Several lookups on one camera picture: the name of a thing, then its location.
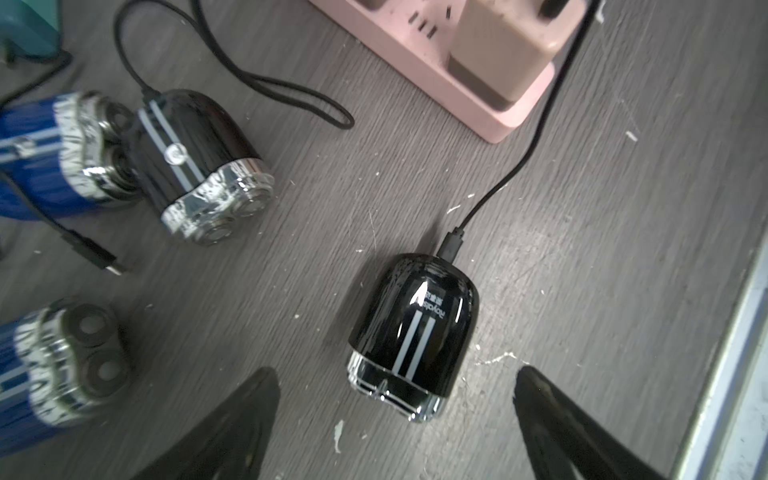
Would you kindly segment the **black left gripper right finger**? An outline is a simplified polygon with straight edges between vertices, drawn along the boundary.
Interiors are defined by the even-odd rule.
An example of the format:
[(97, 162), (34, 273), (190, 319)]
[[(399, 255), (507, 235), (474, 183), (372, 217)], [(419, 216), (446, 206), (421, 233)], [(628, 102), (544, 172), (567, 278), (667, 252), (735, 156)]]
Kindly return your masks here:
[(539, 370), (516, 376), (513, 403), (537, 479), (660, 479)]

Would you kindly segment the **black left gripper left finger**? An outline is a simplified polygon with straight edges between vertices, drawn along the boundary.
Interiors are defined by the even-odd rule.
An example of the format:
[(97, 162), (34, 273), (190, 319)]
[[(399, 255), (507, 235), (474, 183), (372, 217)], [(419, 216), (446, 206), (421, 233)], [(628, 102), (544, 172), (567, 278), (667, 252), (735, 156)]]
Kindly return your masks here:
[(136, 479), (257, 479), (280, 402), (277, 372), (258, 369)]

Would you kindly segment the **blue electric shaver white stripes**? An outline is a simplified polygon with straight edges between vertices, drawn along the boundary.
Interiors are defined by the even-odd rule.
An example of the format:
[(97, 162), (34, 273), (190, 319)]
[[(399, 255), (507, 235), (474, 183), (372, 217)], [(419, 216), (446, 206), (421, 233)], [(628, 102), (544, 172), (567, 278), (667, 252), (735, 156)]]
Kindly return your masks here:
[(131, 366), (106, 307), (61, 299), (1, 326), (1, 455), (111, 410)]

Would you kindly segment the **teal usb charger plug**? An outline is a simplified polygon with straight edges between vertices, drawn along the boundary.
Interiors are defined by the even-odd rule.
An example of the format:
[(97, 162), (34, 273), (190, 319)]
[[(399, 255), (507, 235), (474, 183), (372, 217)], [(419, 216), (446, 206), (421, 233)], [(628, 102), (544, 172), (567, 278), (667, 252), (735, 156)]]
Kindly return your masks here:
[(45, 61), (61, 50), (61, 2), (1, 1), (1, 61), (17, 58)]

